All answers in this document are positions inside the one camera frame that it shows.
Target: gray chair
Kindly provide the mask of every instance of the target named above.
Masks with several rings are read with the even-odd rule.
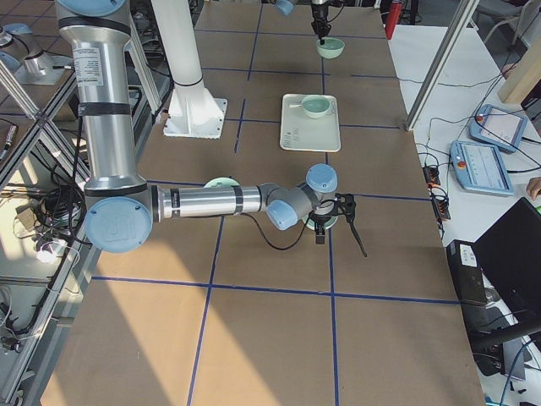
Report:
[[[512,45],[515,45],[516,39],[522,28],[522,17],[525,10],[528,9],[530,4],[534,0],[529,0],[523,6],[513,6],[505,2],[504,0],[481,0],[477,6],[477,18],[476,23],[479,22],[479,15],[484,14],[492,18],[496,24],[492,27],[492,30],[484,38],[483,42],[486,44],[489,38],[495,33],[495,31],[502,25],[511,25],[515,30]]]

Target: blue and white device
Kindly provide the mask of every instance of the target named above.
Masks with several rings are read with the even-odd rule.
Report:
[[[470,122],[470,135],[475,140],[498,146],[503,152],[515,152],[526,124],[523,116],[485,104]]]
[[[513,195],[511,180],[496,145],[453,141],[450,154],[456,178],[465,190]]]

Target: bowl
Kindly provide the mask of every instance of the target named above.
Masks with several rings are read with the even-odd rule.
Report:
[[[304,113],[310,118],[320,118],[331,110],[331,102],[320,95],[308,95],[301,101]]]
[[[323,38],[325,44],[320,44],[320,40],[316,40],[315,47],[318,50],[318,54],[325,59],[332,59],[340,56],[346,45],[344,41],[338,38],[332,38],[327,36]]]

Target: white tray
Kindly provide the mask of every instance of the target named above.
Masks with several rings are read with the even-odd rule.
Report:
[[[324,96],[331,111],[310,118],[300,106],[306,95],[284,95],[281,100],[280,146],[291,151],[337,152],[340,150],[338,105],[334,96]]]

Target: warning label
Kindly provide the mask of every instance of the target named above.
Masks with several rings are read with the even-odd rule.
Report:
[[[98,48],[74,49],[77,86],[103,86],[100,50]]]

